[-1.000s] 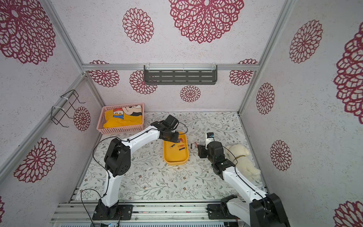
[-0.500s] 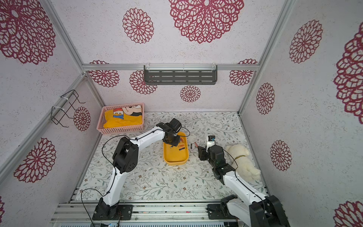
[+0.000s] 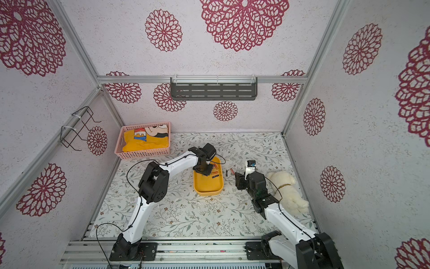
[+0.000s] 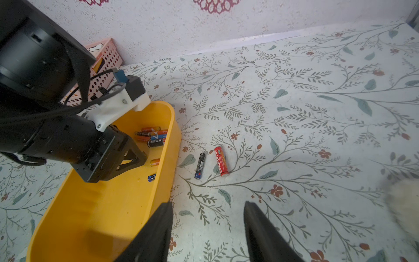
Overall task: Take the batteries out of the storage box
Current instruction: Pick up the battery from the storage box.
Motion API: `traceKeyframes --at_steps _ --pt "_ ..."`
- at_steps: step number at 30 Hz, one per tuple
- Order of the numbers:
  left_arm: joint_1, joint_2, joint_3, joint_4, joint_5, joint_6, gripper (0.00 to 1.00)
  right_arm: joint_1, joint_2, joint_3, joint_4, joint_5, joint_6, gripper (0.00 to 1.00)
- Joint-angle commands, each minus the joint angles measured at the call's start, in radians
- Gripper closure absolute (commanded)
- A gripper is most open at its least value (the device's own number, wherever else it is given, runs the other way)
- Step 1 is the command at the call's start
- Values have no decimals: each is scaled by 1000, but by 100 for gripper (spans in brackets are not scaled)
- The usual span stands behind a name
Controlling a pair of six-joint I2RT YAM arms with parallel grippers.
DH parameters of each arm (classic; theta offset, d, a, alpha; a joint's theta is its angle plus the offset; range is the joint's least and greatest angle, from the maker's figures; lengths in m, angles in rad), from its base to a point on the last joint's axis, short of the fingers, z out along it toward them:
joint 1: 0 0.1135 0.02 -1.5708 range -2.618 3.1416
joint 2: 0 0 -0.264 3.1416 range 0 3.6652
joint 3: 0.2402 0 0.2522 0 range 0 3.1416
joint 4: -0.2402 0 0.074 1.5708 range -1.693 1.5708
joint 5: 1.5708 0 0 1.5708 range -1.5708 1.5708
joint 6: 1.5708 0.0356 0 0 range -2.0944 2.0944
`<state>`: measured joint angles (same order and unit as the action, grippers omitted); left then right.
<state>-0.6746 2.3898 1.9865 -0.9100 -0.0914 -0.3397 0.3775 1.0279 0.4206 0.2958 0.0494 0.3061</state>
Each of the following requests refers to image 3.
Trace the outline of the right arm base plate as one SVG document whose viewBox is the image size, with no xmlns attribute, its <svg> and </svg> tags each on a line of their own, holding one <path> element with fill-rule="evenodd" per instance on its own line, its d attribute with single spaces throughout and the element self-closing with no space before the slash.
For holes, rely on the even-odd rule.
<svg viewBox="0 0 430 269">
<path fill-rule="evenodd" d="M 245 252 L 248 260 L 280 260 L 281 258 L 275 255 L 266 241 L 246 242 Z"/>
</svg>

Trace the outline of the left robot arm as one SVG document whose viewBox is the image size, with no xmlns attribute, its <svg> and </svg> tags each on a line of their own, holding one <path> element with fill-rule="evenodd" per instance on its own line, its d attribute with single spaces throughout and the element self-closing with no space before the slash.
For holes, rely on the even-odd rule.
<svg viewBox="0 0 430 269">
<path fill-rule="evenodd" d="M 126 230 L 118 235 L 117 241 L 126 245 L 140 242 L 153 208 L 168 192 L 169 179 L 189 168 L 209 176 L 213 169 L 211 161 L 216 153 L 215 147 L 207 143 L 202 148 L 192 147 L 166 163 L 150 162 L 138 184 L 137 205 L 130 222 Z"/>
</svg>

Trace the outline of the yellow plastic storage box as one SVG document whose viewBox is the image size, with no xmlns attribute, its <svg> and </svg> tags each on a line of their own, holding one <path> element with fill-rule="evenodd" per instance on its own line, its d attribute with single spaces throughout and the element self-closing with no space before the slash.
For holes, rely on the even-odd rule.
<svg viewBox="0 0 430 269">
<path fill-rule="evenodd" d="M 204 176 L 194 171 L 194 189 L 200 196 L 217 196 L 224 188 L 224 176 L 219 157 L 215 156 L 210 164 L 213 165 L 211 174 Z"/>
</svg>

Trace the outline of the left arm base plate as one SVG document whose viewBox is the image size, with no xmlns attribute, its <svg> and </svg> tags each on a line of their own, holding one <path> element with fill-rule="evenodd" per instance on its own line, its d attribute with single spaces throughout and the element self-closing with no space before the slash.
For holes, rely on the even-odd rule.
<svg viewBox="0 0 430 269">
<path fill-rule="evenodd" d="M 109 261 L 154 261 L 157 248 L 157 243 L 138 242 L 132 245 L 115 243 Z"/>
</svg>

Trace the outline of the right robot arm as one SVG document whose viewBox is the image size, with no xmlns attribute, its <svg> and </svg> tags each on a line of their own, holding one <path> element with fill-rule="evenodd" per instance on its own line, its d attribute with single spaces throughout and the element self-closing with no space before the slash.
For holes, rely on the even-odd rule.
<svg viewBox="0 0 430 269">
<path fill-rule="evenodd" d="M 315 233 L 306 228 L 266 187 L 266 177 L 257 171 L 235 173 L 238 190 L 246 190 L 256 213 L 276 226 L 277 230 L 246 242 L 248 260 L 284 260 L 291 269 L 342 269 L 343 262 L 327 233 Z"/>
</svg>

